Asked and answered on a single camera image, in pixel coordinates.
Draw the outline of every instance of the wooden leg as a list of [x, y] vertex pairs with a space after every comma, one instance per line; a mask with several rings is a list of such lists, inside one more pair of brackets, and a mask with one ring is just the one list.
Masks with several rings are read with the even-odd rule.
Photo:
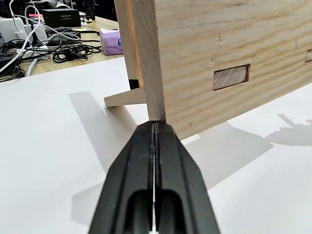
[[123, 106], [146, 103], [143, 87], [132, 89], [120, 94], [111, 95], [104, 98], [105, 106]]

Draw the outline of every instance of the black clamp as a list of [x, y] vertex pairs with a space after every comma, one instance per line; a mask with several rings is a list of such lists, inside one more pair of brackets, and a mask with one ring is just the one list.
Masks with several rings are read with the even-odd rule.
[[89, 234], [220, 234], [199, 168], [172, 127], [139, 125], [110, 167]]

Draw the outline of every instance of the rectangular slot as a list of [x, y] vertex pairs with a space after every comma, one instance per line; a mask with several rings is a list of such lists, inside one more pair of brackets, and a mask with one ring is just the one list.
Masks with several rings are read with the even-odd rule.
[[249, 67], [250, 64], [246, 64], [214, 72], [214, 90], [247, 82]]
[[312, 61], [312, 50], [307, 50], [306, 62]]

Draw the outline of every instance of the desk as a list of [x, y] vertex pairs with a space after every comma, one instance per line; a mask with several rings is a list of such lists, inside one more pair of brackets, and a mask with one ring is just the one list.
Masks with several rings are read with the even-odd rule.
[[[146, 105], [124, 58], [0, 84], [0, 233], [86, 234], [112, 161]], [[310, 234], [312, 84], [183, 140], [222, 234]]]
[[[115, 21], [109, 20], [109, 19], [103, 19], [100, 17], [96, 17], [96, 20], [93, 21], [92, 23], [89, 23], [86, 26], [77, 27], [75, 29], [87, 29], [87, 28], [90, 28], [90, 29], [96, 30], [96, 31], [100, 31], [100, 28], [118, 29], [118, 23]], [[99, 40], [99, 36], [96, 34], [81, 34], [81, 39], [83, 39], [83, 40], [98, 39]], [[122, 56], [123, 55], [106, 56], [106, 55], [104, 55], [103, 52], [101, 52], [101, 53], [90, 55], [87, 60], [76, 59], [76, 60], [68, 61], [68, 62], [64, 62], [64, 63], [55, 63], [52, 61], [52, 59], [38, 60], [34, 69], [32, 70], [31, 75], [41, 74], [41, 73], [45, 73], [45, 72], [51, 72], [51, 71], [69, 68], [69, 67], [75, 67], [75, 66], [79, 66], [79, 65], [93, 63], [93, 62], [104, 61], [104, 60], [108, 60], [108, 59], [115, 59], [115, 58], [119, 58]], [[24, 62], [20, 66], [26, 72], [30, 63], [31, 63], [31, 61], [30, 62]]]

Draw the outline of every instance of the wooden board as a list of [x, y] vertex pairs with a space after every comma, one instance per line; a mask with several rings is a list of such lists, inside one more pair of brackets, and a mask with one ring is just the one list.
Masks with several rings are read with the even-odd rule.
[[165, 121], [154, 0], [133, 0], [133, 16], [149, 119]]
[[146, 103], [145, 93], [142, 87], [104, 98], [105, 106], [123, 106]]
[[133, 0], [116, 0], [115, 7], [128, 78], [137, 79], [140, 87], [142, 87], [143, 79], [140, 68], [140, 57], [138, 55], [134, 29]]
[[[312, 81], [310, 0], [155, 0], [155, 10], [165, 116], [180, 139]], [[247, 82], [214, 91], [216, 71], [243, 65]]]

